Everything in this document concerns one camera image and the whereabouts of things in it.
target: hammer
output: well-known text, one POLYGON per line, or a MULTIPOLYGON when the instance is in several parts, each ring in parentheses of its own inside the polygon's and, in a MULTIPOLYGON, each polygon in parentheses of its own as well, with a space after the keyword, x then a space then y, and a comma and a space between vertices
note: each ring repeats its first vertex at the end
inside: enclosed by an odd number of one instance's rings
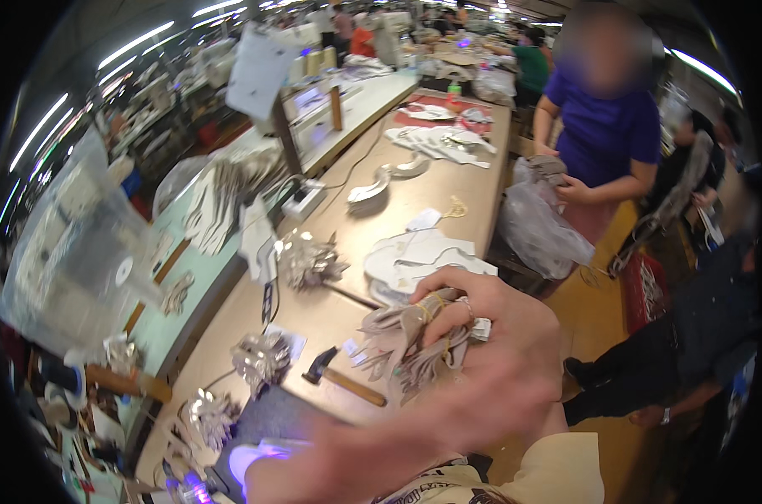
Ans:
POLYGON ((378 407, 386 406, 386 398, 371 388, 367 388, 364 385, 356 383, 355 381, 347 378, 341 373, 337 373, 331 368, 328 368, 328 363, 336 355, 336 347, 332 347, 329 350, 322 352, 311 363, 311 368, 307 373, 303 374, 303 378, 306 381, 313 383, 314 385, 320 382, 322 377, 326 380, 332 381, 338 386, 348 389, 350 392, 356 394, 358 397, 364 399, 367 402, 371 402, 378 407))

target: yellow floor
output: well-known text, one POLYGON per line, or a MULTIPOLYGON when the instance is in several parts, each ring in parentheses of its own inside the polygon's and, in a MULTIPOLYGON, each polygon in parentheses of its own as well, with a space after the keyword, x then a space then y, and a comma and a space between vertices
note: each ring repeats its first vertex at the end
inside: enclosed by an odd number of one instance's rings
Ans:
MULTIPOLYGON (((605 269, 636 218, 633 204, 622 203, 605 236, 597 244, 591 262, 594 268, 605 269)), ((583 361, 594 360, 628 337, 620 283, 603 273, 591 274, 578 268, 546 303, 557 314, 563 328, 563 358, 573 356, 583 361)), ((569 396, 569 393, 574 391, 564 390, 564 395, 569 396)), ((590 418, 572 430, 599 433, 599 466, 605 484, 605 502, 641 501, 658 463, 661 433, 638 428, 627 418, 590 418)), ((491 483, 512 480, 523 456, 523 448, 515 436, 504 439, 486 452, 494 459, 489 471, 491 483)))

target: power strip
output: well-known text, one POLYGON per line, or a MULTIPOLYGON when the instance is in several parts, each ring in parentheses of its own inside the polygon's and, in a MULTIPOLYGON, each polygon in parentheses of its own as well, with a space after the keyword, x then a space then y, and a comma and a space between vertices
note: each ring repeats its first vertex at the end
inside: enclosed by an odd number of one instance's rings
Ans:
POLYGON ((304 180, 297 192, 281 207, 284 215, 303 222, 326 198, 325 186, 325 183, 320 181, 304 180))

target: wristwatch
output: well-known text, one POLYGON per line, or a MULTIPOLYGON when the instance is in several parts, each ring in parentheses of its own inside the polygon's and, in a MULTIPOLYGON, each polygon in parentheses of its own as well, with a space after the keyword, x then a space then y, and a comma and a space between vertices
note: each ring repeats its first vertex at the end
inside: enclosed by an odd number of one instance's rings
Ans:
POLYGON ((661 418, 661 425, 667 425, 670 422, 670 409, 664 408, 664 416, 661 418))

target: green shirt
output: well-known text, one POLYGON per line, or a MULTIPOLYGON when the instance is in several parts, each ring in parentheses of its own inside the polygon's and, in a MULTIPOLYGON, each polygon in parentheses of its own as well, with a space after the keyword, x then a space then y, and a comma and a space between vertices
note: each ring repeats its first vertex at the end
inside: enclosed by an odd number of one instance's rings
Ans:
POLYGON ((546 86, 549 80, 549 64, 541 49, 534 45, 514 46, 512 54, 518 58, 518 66, 523 74, 520 84, 532 91, 543 93, 543 86, 546 86))

